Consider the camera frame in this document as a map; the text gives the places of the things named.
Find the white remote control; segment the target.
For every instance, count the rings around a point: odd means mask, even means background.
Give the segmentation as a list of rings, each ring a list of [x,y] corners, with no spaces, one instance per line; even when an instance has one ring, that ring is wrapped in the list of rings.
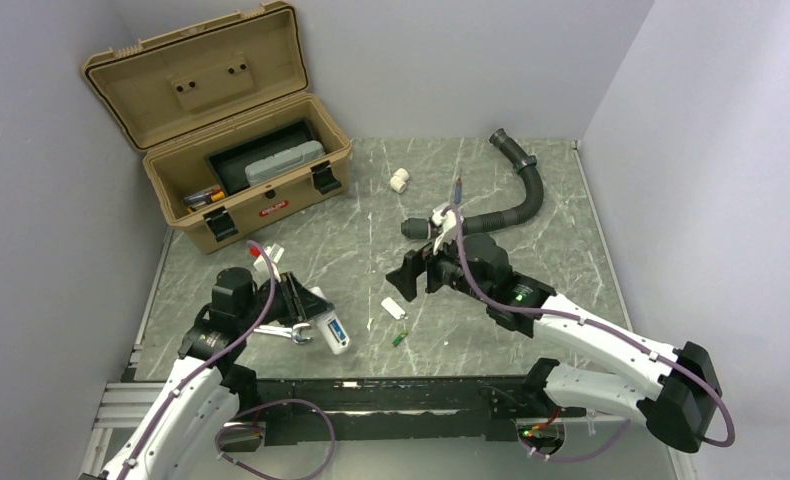
[[[323,290],[320,287],[318,287],[318,286],[312,287],[311,288],[311,292],[314,295],[316,295],[319,299],[322,299],[322,300],[324,300],[327,303],[325,312],[317,315],[314,318],[315,325],[317,326],[317,328],[320,331],[322,337],[324,338],[325,342],[327,343],[327,345],[329,346],[329,348],[331,349],[331,351],[332,351],[332,353],[334,355],[341,355],[341,354],[345,353],[350,347],[351,338],[348,335],[348,332],[347,332],[346,328],[344,327],[344,325],[342,324],[341,320],[339,319],[339,317],[337,315],[336,307],[334,306],[334,304],[332,302],[330,302],[326,298],[326,296],[324,295]],[[330,326],[330,322],[333,321],[333,320],[338,320],[341,323],[343,329],[345,330],[345,332],[346,332],[346,334],[348,336],[348,341],[349,341],[347,346],[341,346],[338,343],[338,340],[334,337],[333,330],[331,329],[331,326]]]

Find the blue battery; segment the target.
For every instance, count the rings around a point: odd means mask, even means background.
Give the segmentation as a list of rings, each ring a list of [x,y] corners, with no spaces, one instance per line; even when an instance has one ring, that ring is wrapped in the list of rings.
[[[338,320],[333,320],[330,322],[330,326],[331,329],[333,330],[334,337],[338,340],[338,343],[341,346],[347,346],[349,343],[348,336],[345,330],[343,329],[341,323]]]

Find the white battery cover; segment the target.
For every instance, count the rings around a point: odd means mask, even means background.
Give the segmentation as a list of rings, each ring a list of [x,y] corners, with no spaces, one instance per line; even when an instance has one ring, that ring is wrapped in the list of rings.
[[[381,307],[394,319],[406,320],[407,312],[391,297],[386,297],[381,301]]]

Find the green battery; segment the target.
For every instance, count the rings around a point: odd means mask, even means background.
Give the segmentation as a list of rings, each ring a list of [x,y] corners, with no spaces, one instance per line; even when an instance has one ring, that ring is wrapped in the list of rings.
[[[393,346],[393,347],[397,347],[397,346],[399,346],[399,345],[400,345],[400,344],[401,344],[401,343],[402,343],[402,342],[405,340],[405,338],[406,338],[408,335],[409,335],[409,332],[408,332],[407,330],[403,330],[402,332],[400,332],[400,333],[399,333],[399,334],[398,334],[398,335],[397,335],[397,336],[396,336],[396,337],[395,337],[395,338],[392,340],[392,342],[391,342],[392,346]]]

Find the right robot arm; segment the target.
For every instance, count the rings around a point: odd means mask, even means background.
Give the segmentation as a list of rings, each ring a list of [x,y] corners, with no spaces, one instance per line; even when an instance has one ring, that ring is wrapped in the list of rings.
[[[674,347],[586,311],[553,287],[515,271],[507,252],[485,234],[470,236],[462,244],[410,250],[385,279],[411,302],[421,276],[428,294],[448,287],[468,295],[485,304],[498,326],[548,340],[602,366],[594,372],[539,359],[521,391],[531,413],[584,408],[640,423],[656,439],[684,453],[713,444],[707,432],[715,413],[724,407],[721,384],[703,346],[686,342]]]

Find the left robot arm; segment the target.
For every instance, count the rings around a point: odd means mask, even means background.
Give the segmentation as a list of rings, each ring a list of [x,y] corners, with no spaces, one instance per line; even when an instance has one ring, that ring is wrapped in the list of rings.
[[[266,333],[305,344],[304,330],[335,317],[320,289],[304,287],[290,272],[257,285],[246,268],[221,271],[162,390],[94,478],[186,478],[195,455],[235,429],[238,420],[269,406],[258,392],[256,372],[236,362],[248,337]]]

